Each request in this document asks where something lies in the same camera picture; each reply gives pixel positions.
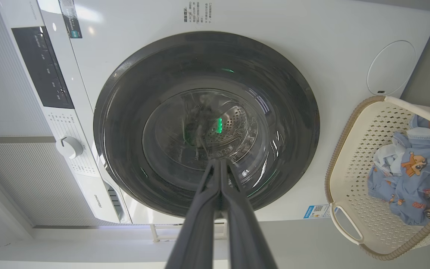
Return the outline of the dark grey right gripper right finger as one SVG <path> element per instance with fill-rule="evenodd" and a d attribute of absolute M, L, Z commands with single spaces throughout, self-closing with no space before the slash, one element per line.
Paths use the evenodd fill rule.
<path fill-rule="evenodd" d="M 222 214 L 228 221 L 231 269 L 276 269 L 277 264 L 230 160 L 221 160 Z"/>

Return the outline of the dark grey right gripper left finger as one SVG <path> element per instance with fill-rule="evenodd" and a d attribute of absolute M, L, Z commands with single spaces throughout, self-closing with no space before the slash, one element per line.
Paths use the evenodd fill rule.
<path fill-rule="evenodd" d="M 208 163 L 166 269 L 213 268 L 214 219 L 221 194 L 220 171 L 220 160 Z"/>

